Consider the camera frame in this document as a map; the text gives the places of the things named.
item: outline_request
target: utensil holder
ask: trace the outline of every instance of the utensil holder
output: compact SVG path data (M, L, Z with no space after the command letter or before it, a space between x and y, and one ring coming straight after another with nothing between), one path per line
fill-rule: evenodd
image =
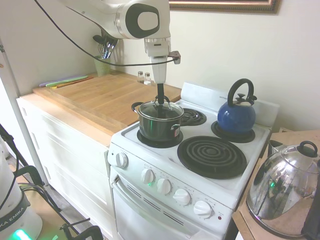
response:
M110 58L107 58L107 59L101 59L99 58L99 60L102 60L104 62L107 62L107 63L110 63ZM106 64L106 63L103 63L103 62L100 62L98 60L94 60L94 64L95 64L95 69L96 69L96 73L98 74L98 77L102 77L104 75L107 75L110 73L110 65L109 64Z

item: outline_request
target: blue kettle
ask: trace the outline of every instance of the blue kettle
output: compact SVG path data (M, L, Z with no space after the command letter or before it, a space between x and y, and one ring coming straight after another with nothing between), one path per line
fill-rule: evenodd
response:
M244 99L245 94L239 93L234 101L234 95L238 88L248 84L249 92ZM252 105L255 103L257 98L254 96L254 85L246 78L236 81L231 87L227 102L221 106L218 112L218 125L219 127L232 134L246 134L254 126L256 121L256 112Z

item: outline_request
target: green light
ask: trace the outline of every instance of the green light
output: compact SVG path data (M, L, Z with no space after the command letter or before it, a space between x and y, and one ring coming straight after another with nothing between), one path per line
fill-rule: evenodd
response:
M19 229L17 231L15 231L15 233L13 234L13 237L15 237L15 239L17 240L32 240L26 233L25 231Z

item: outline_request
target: stove burner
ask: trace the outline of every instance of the stove burner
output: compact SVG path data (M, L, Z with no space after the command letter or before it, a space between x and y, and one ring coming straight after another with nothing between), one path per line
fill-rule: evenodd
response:
M184 135L180 130L179 135L172 141L152 141L143 136L140 131L137 133L137 137L139 141L149 147L156 148L156 149L167 149L167 148L172 148L174 146L177 146L179 143L182 142L184 139Z
M248 133L241 133L241 134L230 133L230 132L224 131L218 125L218 121L215 121L211 125L211 130L219 138L222 138L222 139L227 140L232 143L238 143L238 144L250 143L256 137L255 131L253 131L253 130L249 131Z
M202 112L184 108L184 114L181 119L181 126L198 126L204 124L207 121L206 115Z
M206 178L233 178L247 167L247 159L237 146L213 136L188 138L177 153L186 168Z

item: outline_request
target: stove knob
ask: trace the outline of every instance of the stove knob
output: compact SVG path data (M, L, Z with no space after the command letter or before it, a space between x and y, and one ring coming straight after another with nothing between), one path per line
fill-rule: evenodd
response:
M171 183L168 179L161 178L156 184L157 192L163 195L167 195L171 191Z
M205 201L197 201L193 207L193 212L204 219L207 219L213 213L211 206Z
M178 189L173 198L180 204L182 204L183 206L186 206L190 203L190 194L184 190L184 189Z
M128 157L124 152L118 153L115 156L115 161L111 161L110 165L124 169L128 164Z
M141 181L144 184L150 184L155 180L154 172L151 169L144 169L141 173Z

